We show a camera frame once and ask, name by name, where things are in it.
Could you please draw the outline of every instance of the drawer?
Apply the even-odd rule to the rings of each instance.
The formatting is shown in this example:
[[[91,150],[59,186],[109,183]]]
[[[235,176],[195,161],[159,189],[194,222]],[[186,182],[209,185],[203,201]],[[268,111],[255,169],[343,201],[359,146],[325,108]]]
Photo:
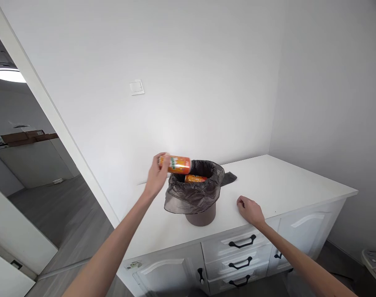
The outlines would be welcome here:
[[[234,272],[249,271],[258,263],[269,261],[271,251],[272,244],[267,243],[243,253],[206,263],[207,278],[212,280]]]
[[[280,219],[266,220],[277,231]],[[201,242],[204,262],[210,263],[269,243],[269,240],[253,226],[238,231],[231,230],[222,235]]]
[[[247,271],[238,271],[222,278],[209,280],[208,287],[210,288],[211,295],[236,287],[243,287],[247,283],[264,278],[268,264],[269,261],[261,262]]]

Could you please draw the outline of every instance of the can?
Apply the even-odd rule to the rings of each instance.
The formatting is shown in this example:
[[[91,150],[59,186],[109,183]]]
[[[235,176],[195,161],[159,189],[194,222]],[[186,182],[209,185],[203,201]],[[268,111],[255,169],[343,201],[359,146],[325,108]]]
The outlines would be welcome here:
[[[185,182],[204,182],[206,179],[207,177],[200,177],[198,175],[188,174],[185,177]]]
[[[159,158],[159,166],[162,167],[164,155]],[[176,174],[189,174],[191,171],[191,159],[187,157],[170,156],[168,172]]]

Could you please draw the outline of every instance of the white countertop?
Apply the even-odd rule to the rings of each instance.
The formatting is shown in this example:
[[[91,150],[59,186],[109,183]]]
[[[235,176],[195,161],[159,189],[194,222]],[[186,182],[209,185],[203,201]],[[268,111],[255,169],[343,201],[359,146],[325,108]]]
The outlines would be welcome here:
[[[175,245],[241,227],[247,222],[236,206],[240,195],[255,200],[265,218],[284,214],[305,206],[336,201],[356,195],[357,190],[317,175],[269,155],[222,166],[237,180],[221,188],[214,221],[205,227],[190,224],[183,214],[164,210],[164,187],[139,225],[124,259],[131,259]],[[137,198],[145,184],[136,187]]]

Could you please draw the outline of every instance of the door frame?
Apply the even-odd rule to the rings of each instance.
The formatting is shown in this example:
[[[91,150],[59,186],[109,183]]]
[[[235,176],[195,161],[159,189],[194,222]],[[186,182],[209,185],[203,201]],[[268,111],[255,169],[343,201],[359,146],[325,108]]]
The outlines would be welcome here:
[[[36,73],[36,70],[31,64],[31,61],[27,57],[19,40],[14,34],[14,31],[12,30],[1,8],[0,40],[2,41],[9,55],[12,57],[13,62],[17,65],[18,69],[23,74],[24,79],[26,80],[31,92],[38,101],[50,123],[54,127],[63,145],[67,149],[72,160],[75,162],[77,168],[87,182],[101,208],[104,210],[105,215],[108,217],[114,228],[116,228],[120,222],[119,218],[111,207],[111,204],[105,196],[104,191],[102,190],[96,177],[94,176],[85,158],[83,157],[79,147],[77,146],[70,131],[65,125],[63,118],[58,112],[57,107],[53,103],[52,98],[42,84],[42,81],[40,80],[38,74]]]

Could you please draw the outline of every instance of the light switch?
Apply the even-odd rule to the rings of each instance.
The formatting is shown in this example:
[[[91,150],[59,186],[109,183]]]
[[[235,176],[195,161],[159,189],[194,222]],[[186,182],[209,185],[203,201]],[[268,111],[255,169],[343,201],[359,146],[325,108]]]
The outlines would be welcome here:
[[[141,80],[134,80],[134,82],[130,83],[130,91],[131,95],[139,95],[139,94],[145,94],[144,87],[142,86]]]

